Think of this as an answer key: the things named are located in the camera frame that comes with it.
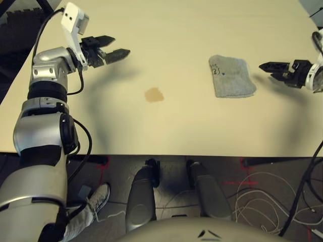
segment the gray cloth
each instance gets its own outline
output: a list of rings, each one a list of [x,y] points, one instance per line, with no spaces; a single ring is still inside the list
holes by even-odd
[[[249,97],[256,91],[256,86],[249,78],[245,60],[214,55],[209,59],[209,63],[216,97]]]

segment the white sneaker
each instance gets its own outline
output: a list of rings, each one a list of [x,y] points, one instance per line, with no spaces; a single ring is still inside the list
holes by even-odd
[[[93,211],[93,221],[96,219],[97,213],[100,209],[105,206],[109,197],[110,186],[108,183],[104,183],[95,190],[91,198],[88,200],[89,206]]]

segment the brown stain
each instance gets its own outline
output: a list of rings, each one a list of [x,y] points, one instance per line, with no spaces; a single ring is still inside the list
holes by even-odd
[[[157,87],[150,88],[145,92],[145,98],[148,102],[160,102],[164,100],[163,94]]]

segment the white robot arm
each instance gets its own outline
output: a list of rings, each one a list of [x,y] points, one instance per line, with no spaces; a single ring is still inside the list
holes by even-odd
[[[67,105],[67,75],[77,69],[81,77],[88,66],[102,66],[103,60],[113,63],[130,52],[104,53],[100,48],[114,41],[109,36],[87,37],[79,43],[77,35],[84,32],[87,21],[80,8],[68,3],[62,27],[69,47],[46,50],[33,59],[27,100],[14,130],[20,167],[0,188],[0,241],[63,238],[70,219],[66,162],[78,145],[74,124],[78,122]]]

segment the beige table surface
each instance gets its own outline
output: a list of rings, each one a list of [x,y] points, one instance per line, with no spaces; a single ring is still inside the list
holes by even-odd
[[[90,17],[84,37],[106,34],[116,38],[106,52],[131,50],[117,64],[84,72],[85,90],[68,98],[71,115],[92,134],[93,154],[311,156],[319,145],[322,94],[288,88],[258,68],[268,61],[316,61],[310,38],[316,27],[297,0],[75,3]],[[60,19],[47,25],[39,51],[67,46]],[[247,61],[254,96],[216,98],[208,65],[214,54]],[[30,56],[0,105],[0,151],[15,151]],[[78,75],[70,74],[69,91],[78,88]],[[151,88],[163,101],[146,100]],[[85,153],[86,136],[79,128],[78,135]]]

